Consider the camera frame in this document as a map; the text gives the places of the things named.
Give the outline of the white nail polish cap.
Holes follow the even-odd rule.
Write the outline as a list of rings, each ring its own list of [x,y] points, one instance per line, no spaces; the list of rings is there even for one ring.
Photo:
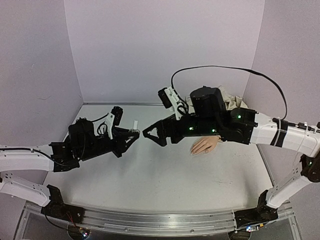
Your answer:
[[[139,124],[139,121],[138,120],[134,120],[132,129],[135,130],[135,131],[138,130],[138,124]]]

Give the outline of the clear nail polish bottle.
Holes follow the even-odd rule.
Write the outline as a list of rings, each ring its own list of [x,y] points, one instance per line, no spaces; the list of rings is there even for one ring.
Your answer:
[[[138,134],[140,134],[140,130],[138,130],[138,129],[130,129],[129,132],[130,133],[138,133]]]

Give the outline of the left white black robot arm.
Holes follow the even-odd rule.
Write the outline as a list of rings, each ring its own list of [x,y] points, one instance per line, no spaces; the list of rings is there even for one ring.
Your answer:
[[[95,133],[94,123],[79,118],[68,127],[68,135],[63,142],[52,142],[41,147],[8,147],[0,149],[0,191],[42,207],[45,215],[53,214],[64,218],[79,207],[64,203],[59,188],[42,186],[28,180],[13,177],[12,171],[46,171],[63,173],[80,167],[87,161],[108,153],[117,158],[129,149],[139,138],[138,121],[132,129],[119,127],[119,120],[108,119]]]

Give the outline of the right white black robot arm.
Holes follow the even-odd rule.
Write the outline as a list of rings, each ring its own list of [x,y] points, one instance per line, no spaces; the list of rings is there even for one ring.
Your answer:
[[[236,230],[247,232],[278,218],[278,208],[290,197],[320,180],[320,127],[293,123],[248,108],[227,110],[218,88],[201,87],[190,94],[193,113],[170,87],[158,92],[165,108],[173,114],[143,131],[143,136],[164,147],[185,137],[220,136],[223,141],[269,145],[296,151],[300,162],[280,183],[265,190],[254,208],[234,213]]]

